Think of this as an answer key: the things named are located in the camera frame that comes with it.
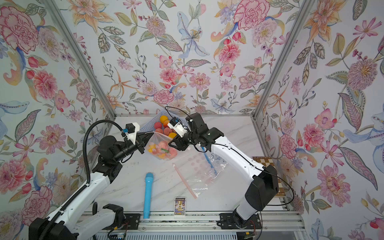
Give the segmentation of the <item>clear pink zip-top bag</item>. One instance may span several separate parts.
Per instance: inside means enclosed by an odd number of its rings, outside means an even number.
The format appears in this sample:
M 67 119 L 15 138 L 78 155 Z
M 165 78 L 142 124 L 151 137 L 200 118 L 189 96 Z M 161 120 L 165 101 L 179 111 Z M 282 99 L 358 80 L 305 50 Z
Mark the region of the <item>clear pink zip-top bag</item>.
M 219 177 L 211 178 L 207 175 L 208 164 L 205 160 L 202 147 L 198 146 L 188 147 L 186 151 L 178 152 L 176 161 L 173 163 L 182 182 L 195 199 L 207 191 Z
M 178 156 L 178 151 L 169 146 L 172 138 L 161 133 L 153 132 L 148 144 L 146 145 L 146 153 L 160 160 L 172 160 Z

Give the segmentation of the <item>dark pink peach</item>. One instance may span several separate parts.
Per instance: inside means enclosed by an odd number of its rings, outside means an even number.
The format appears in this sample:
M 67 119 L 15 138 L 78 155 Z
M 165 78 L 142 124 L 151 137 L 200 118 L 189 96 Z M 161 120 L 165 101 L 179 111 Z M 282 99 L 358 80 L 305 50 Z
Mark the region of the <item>dark pink peach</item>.
M 161 122 L 156 122 L 156 123 L 154 124 L 154 128 L 155 128 L 155 129 L 162 129 L 162 127 L 163 127 L 163 124 L 162 124 Z

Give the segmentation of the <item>pink peach with leaf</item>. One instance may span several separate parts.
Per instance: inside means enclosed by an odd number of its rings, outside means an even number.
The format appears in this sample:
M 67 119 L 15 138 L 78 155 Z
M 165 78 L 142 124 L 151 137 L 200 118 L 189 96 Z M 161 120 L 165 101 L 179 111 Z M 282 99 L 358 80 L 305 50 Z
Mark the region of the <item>pink peach with leaf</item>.
M 168 152 L 169 151 L 169 145 L 167 142 L 162 141 L 158 144 L 158 147 L 160 148 L 161 151 Z

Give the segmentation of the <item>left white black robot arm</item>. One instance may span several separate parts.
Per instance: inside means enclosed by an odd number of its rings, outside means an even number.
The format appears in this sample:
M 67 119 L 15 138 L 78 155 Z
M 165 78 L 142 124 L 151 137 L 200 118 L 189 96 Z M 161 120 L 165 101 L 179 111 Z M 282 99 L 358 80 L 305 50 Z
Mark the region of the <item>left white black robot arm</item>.
M 91 170 L 86 150 L 88 137 L 93 128 L 101 123 L 116 126 L 123 140 L 117 141 L 114 136 L 102 138 L 97 147 L 98 162 Z M 145 152 L 153 134 L 140 132 L 137 123 L 126 124 L 125 128 L 111 120 L 93 123 L 86 131 L 83 143 L 86 182 L 48 217 L 35 219 L 29 227 L 29 239 L 87 240 L 105 228 L 118 229 L 128 223 L 123 207 L 114 204 L 105 205 L 100 212 L 82 222 L 79 219 L 97 196 L 117 178 L 123 163 L 136 151 L 141 154 Z

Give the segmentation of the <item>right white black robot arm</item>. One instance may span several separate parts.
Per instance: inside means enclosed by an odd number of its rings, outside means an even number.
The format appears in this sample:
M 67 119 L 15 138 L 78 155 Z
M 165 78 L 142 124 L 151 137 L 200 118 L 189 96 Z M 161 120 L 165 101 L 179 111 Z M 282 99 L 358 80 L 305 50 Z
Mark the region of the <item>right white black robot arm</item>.
M 198 113 L 186 117 L 184 126 L 177 117 L 172 117 L 168 127 L 177 133 L 169 146 L 178 151 L 186 151 L 189 146 L 209 151 L 230 164 L 240 173 L 249 187 L 240 204 L 233 211 L 233 222 L 238 228 L 245 228 L 250 219 L 270 205 L 279 192 L 278 176 L 275 167 L 267 167 L 244 154 L 217 128 L 209 128 Z

